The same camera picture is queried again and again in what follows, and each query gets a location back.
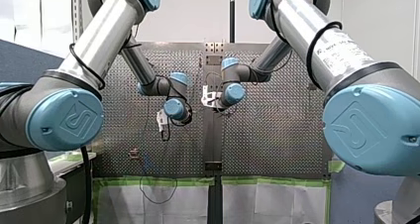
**white object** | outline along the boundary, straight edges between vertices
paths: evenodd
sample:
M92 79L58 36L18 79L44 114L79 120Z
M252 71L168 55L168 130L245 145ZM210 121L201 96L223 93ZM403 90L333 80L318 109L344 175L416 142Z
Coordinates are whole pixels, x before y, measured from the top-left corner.
M164 130L164 127L167 126L167 116L166 113L164 113L163 109L160 109L157 112L157 125L159 132L162 132Z
M141 182L133 179L111 182L113 184L95 189L95 192L98 192L95 220L97 224L207 224L208 185L178 184L175 189L175 181L169 181L170 186L140 186ZM144 197L140 187L152 201L169 201L154 204Z
M39 50L41 47L41 0L13 0L15 43Z
M73 155L78 154L80 154L80 152L73 152ZM49 165L54 176L61 176L66 174L83 164L83 159L80 159L79 161L69 161L67 156L68 155L64 154L49 161ZM90 160L95 158L96 153L89 153Z
M203 86L203 96L201 103L205 107L217 108L217 99L222 96L222 92L208 92L208 85Z
M41 0L41 50L54 56L66 57L73 43L71 0Z
M293 185L292 181L277 184L267 180L270 179L257 178L256 183L251 184L224 184L223 223L327 223L327 186Z
M0 0L0 40L15 41L13 0Z

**wire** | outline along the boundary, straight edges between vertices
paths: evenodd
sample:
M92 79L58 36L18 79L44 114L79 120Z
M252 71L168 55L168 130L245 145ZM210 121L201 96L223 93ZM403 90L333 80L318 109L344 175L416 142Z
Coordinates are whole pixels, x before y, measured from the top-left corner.
M87 71L89 71L90 74L92 74L96 79L99 80L100 84L98 89L102 90L105 88L105 81L103 80L103 78L101 76L99 76L99 74L97 74L92 68L90 68L89 66L86 65L86 63L83 62L83 60L81 60L81 58L76 54L76 52L74 51L74 45L75 44L70 44L69 49L70 49L70 53L74 56L74 58L77 60L77 62L79 63L79 65L86 69Z
M140 24L137 25L136 33L134 34L134 39L137 37L137 33L139 32L139 26L140 26Z
M83 157L83 166L84 166L84 182L86 185L86 203L84 206L84 213L83 213L83 219L82 224L89 224L90 221L90 209L92 205L92 176L90 173L90 160L89 160L89 154L87 153L86 147L80 148L81 155Z
M192 106L188 103L186 97L173 86L172 81L168 77L166 77L164 75L159 75L159 74L157 75L157 77L161 77L161 78L166 79L167 83L169 84L169 90L167 91L167 94L166 94L166 101L169 100L170 98L180 97L185 101L185 104L188 106L188 112L190 113L189 120L187 120L186 122L184 122L182 124L177 124L172 119L167 117L167 136L165 137L164 136L164 131L161 131L160 132L160 137L161 137L162 141L168 142L170 140L170 124L174 125L175 127L185 127L186 125L188 125L192 122ZM170 96L170 90L171 89L173 91L175 91L178 96Z
M284 68L285 66L287 66L287 64L290 62L290 59L291 59L292 55L293 55L293 50L290 50L290 53L289 53L289 56L288 56L286 62L284 64L282 64L280 67L272 70L271 72L277 72L277 71L281 70L282 68Z
M276 23L275 17L274 17L274 2L273 2L273 0L269 0L269 12L270 12L270 16L271 16L271 20L272 20L272 25L274 27L275 33L277 34L277 36L282 41L284 41L285 43L288 44L287 39L284 36L282 36L281 33L280 33L280 31L278 30L277 23Z
M416 223L420 223L420 215L414 217L413 219L407 222L407 224L416 224Z
M146 194L146 192L142 189L142 181L143 181L143 178L145 177L145 175L148 175L147 173L146 173L146 170L145 170L145 168L142 168L142 170L143 170L143 174L144 175L142 175L141 177L140 177L140 186L139 186L139 188L140 188L140 191L142 192L142 194L143 194L143 197L145 197L149 202L151 202L151 203L153 203L153 204L156 204L156 205L162 205L162 204L165 204L165 203L167 203L167 202L169 202L172 198L173 198L173 195L175 194L175 192L176 192L176 190L177 190L177 188L178 188L178 179L177 178L173 178L173 180L175 181L175 187L173 188L173 191L172 191L172 193L170 194L170 196L169 196L169 198L167 198L166 200L164 200L164 201L155 201L155 200L152 200L150 197L148 197L148 195Z
M217 73L217 72L214 72L214 71L210 71L210 72L208 72L207 74L206 74L206 78L205 78L205 81L206 81L206 83L208 84L209 82L207 81L207 79L209 78L209 75L210 74L214 74L214 75L216 75L216 76L218 76L218 77L222 77L222 75L220 75L220 73Z
M254 77L256 78L257 81L255 82L251 82L252 85L259 85L260 81L259 81L259 76L257 75L257 72L249 65L249 64L243 64L244 66L246 66L250 72L254 75Z

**perforated metal panel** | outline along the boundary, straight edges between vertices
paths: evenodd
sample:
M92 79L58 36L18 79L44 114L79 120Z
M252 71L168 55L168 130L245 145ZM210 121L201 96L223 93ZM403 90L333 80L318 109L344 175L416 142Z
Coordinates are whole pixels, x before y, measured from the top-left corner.
M250 64L265 46L226 45L226 56ZM308 89L300 58L258 86L247 83L247 96L225 120L224 175L325 177L330 149L322 133L323 92Z
M237 56L251 63L266 45L225 45L226 56ZM106 77L103 92L105 124L94 143L98 152L96 176L148 174L156 176L204 175L204 160L213 144L206 144L205 133L219 136L204 121L200 103L202 61L209 52L201 44L144 44L142 50L158 74L186 72L191 78L188 98L194 110L193 122L185 128L171 127L170 142L160 139L156 114L164 97L143 97L136 91L137 81L124 61L117 57ZM246 84L247 97L237 112L225 118L223 132L223 175L269 175L322 178L328 173L331 151L323 142L323 93L308 89L306 68L297 56L271 82ZM130 150L140 150L139 160L130 160Z
M163 142L156 116L164 97L138 94L137 80L124 60L118 56L106 77L103 91L105 123L102 135L94 145L98 152L95 176L140 175L145 164L147 174L155 176L201 176L203 116L199 103L202 87L201 44L144 44L142 51L154 65L157 74L172 71L188 74L191 86L187 98L194 114L193 123L170 127L170 141ZM140 159L129 159L129 151L138 148Z

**gray surface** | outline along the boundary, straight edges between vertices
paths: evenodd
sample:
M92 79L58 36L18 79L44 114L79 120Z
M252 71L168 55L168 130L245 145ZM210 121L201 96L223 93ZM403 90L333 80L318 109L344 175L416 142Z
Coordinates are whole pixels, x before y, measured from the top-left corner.
M250 64L263 45L226 45L226 56ZM309 90L306 68L296 54L271 81L247 90L225 121L223 175L323 178L330 149L322 133L323 92Z
M53 173L43 153L0 160L0 210L53 188Z
M0 210L1 224L64 224L65 181L58 178L50 192Z
M402 180L365 174L349 167L333 174L330 223L373 223L374 208L393 199Z
M0 81L34 83L47 69L57 68L62 58L0 40Z

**black cable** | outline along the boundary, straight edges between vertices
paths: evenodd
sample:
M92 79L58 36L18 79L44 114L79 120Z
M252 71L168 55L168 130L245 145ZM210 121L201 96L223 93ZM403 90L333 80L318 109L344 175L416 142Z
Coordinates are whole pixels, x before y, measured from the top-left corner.
M136 33L134 34L134 39L137 37L137 33L139 32L139 26L140 26L140 24L137 25Z
M82 224L89 224L90 221L90 209L92 205L92 176L90 174L90 160L89 154L87 153L86 147L80 148L81 156L83 157L84 166L84 183L86 186L86 197Z
M269 3L269 13L270 13L270 16L271 16L272 26L274 27L274 31L282 41L284 41L285 43L288 44L287 39L284 36L282 36L281 32L278 30L277 23L276 23L275 17L274 17L274 2L273 2L273 0L269 0L268 3Z
M322 35L324 35L324 33L327 32L328 30L334 29L334 28L343 29L343 24L335 21L335 22L331 22L327 24L323 29L319 30L318 33L315 35L314 39L312 40L311 44L309 45L308 53L306 54L306 69L308 71L308 75L310 79L312 80L312 83L315 84L315 86L317 86L321 90L322 88L321 86L319 86L312 72L312 55L314 53L315 46L318 43L318 40L321 39Z
M413 219L409 220L406 224L416 224L420 223L420 215L414 217Z
M101 83L98 87L99 90L102 90L105 88L105 81L103 80L103 78L101 76L99 76L99 74L97 74L93 69L91 69L89 66L86 65L86 63L83 62L83 60L81 60L81 58L76 54L76 52L74 51L74 45L75 44L70 44L69 49L70 49L70 53L74 56L74 58L77 60L77 62L79 63L79 65L86 69L87 71L89 71L90 74L92 74L96 79L99 80L99 82Z

